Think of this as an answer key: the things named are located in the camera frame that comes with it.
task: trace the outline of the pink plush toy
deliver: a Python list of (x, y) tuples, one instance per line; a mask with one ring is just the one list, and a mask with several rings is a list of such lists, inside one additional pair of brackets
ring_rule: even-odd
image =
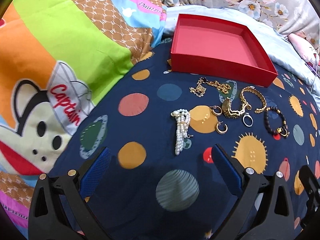
[(318, 66), (317, 68), (319, 71), (320, 57), (309, 41), (294, 33), (289, 34), (288, 39), (299, 56), (314, 70), (316, 69), (316, 66)]

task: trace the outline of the silver bolt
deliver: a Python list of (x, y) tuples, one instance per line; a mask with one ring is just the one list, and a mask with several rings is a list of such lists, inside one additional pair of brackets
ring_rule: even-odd
[(42, 174), (40, 174), (39, 179), (45, 179), (46, 177), (47, 177), (47, 175), (42, 173)]
[(254, 169), (253, 168), (246, 168), (245, 172), (252, 175), (252, 174), (254, 174)]
[(276, 172), (277, 177), (282, 178), (283, 177), (283, 173), (281, 171), (277, 171)]
[(68, 175), (71, 176), (71, 177), (74, 176), (76, 173), (77, 173), (76, 170), (68, 171)]

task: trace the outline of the red box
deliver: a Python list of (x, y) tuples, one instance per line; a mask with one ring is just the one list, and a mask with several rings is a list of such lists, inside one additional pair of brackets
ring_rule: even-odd
[(180, 14), (171, 48), (172, 71), (210, 75), (268, 87), (278, 73), (245, 25)]

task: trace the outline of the blue gripper pad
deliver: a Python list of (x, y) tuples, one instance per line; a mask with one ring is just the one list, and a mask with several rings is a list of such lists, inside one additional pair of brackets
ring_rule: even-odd
[(110, 160), (110, 150), (105, 148), (81, 179), (79, 193), (82, 198), (92, 195), (103, 173), (108, 168)]
[(230, 193), (240, 198), (243, 193), (242, 178), (230, 162), (230, 157), (217, 144), (211, 149), (211, 157)]

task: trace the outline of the pearl necklace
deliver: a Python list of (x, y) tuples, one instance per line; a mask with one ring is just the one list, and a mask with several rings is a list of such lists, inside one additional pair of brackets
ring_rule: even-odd
[(191, 117), (189, 111), (186, 109), (179, 109), (173, 111), (171, 113), (171, 116), (173, 116), (177, 121), (177, 141), (174, 154), (179, 155), (180, 152), (183, 150), (183, 140), (185, 138), (193, 137), (193, 135), (188, 135), (188, 128)]

